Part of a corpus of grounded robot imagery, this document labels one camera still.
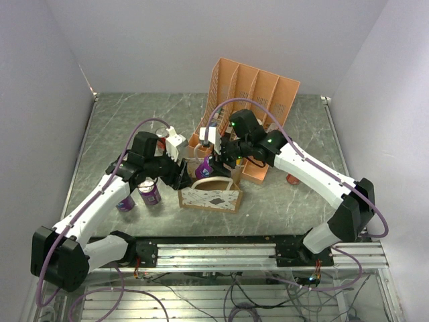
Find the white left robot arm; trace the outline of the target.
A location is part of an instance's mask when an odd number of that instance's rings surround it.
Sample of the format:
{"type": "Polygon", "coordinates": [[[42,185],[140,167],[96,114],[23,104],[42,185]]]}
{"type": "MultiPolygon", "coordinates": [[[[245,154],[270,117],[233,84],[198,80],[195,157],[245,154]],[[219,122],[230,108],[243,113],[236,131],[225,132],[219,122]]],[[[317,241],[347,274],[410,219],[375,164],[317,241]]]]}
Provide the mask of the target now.
{"type": "Polygon", "coordinates": [[[52,228],[41,226],[32,237],[30,272],[72,292],[93,270],[110,262],[130,266],[137,258],[136,239],[121,231],[91,242],[96,228],[112,209],[147,178],[161,179],[175,191],[190,186],[184,153],[187,139],[167,129],[166,149],[156,155],[160,138],[140,131],[132,147],[111,163],[101,181],[71,214],[52,228]]]}

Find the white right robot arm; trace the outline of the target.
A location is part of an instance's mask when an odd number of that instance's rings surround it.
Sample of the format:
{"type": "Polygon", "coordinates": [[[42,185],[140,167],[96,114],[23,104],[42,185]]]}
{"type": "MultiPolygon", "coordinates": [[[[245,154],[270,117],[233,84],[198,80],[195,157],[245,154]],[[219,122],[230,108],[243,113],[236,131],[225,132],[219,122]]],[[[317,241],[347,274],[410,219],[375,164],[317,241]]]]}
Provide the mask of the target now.
{"type": "Polygon", "coordinates": [[[342,175],[299,148],[278,129],[265,131],[252,111],[242,109],[230,117],[237,136],[226,140],[216,127],[202,128],[199,138],[214,146],[218,162],[233,167],[238,159],[252,157],[296,177],[335,209],[334,215],[306,233],[295,250],[299,263],[311,265],[325,248],[337,242],[354,242],[375,212],[373,183],[342,175]]]}

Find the purple soda can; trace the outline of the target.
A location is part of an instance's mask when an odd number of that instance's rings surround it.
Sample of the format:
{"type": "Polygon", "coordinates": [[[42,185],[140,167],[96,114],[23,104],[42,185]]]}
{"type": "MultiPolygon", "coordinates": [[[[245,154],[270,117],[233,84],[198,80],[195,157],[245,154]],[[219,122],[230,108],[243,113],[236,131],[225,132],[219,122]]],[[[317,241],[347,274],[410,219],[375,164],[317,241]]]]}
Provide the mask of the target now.
{"type": "Polygon", "coordinates": [[[161,201],[156,181],[147,179],[138,185],[137,191],[147,206],[157,205],[161,201]]]}

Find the canvas bag with rope handles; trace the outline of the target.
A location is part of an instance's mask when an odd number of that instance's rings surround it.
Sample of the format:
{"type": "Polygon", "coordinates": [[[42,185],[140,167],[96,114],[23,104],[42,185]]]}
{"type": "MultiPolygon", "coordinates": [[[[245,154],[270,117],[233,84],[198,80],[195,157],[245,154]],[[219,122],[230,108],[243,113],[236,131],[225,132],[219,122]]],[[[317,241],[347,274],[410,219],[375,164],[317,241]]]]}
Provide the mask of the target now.
{"type": "Polygon", "coordinates": [[[191,178],[190,187],[178,191],[178,202],[181,208],[204,209],[227,213],[237,213],[243,198],[243,191],[239,187],[241,182],[242,165],[235,168],[226,166],[231,171],[230,176],[214,179],[198,179],[195,171],[204,158],[198,160],[194,155],[194,148],[187,147],[187,171],[191,178]]]}

